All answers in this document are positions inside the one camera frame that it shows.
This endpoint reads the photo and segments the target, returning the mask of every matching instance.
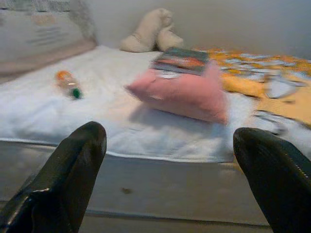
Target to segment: white wall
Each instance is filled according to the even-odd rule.
[[[174,12],[188,46],[311,59],[311,0],[89,0],[101,44],[116,47],[148,11]]]

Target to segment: plastic bottle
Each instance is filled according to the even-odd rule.
[[[75,99],[80,99],[82,92],[80,90],[78,82],[68,71],[59,71],[55,75],[58,86],[65,92],[66,95]]]

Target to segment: bed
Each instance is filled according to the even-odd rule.
[[[98,46],[1,84],[1,203],[62,139],[93,120],[107,131],[107,157],[81,232],[117,225],[122,232],[133,224],[148,229],[159,225],[154,232],[168,226],[176,232],[195,227],[271,232],[233,155],[233,133],[249,125],[256,101],[226,93],[227,126],[149,109],[123,87],[158,54]],[[63,69],[79,81],[81,100],[69,99],[55,85],[54,75]],[[305,143],[297,147],[308,154]]]

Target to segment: stack of books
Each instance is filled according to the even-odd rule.
[[[206,52],[171,47],[153,60],[151,68],[202,76],[207,63]]]

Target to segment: beige plush toy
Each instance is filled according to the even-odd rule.
[[[165,51],[170,47],[182,48],[184,46],[184,40],[172,32],[174,24],[163,28],[157,36],[157,46],[161,51]]]
[[[173,27],[172,13],[160,8],[146,14],[135,32],[122,40],[120,50],[128,52],[150,52],[156,42],[158,46],[180,46],[181,38],[171,32]]]

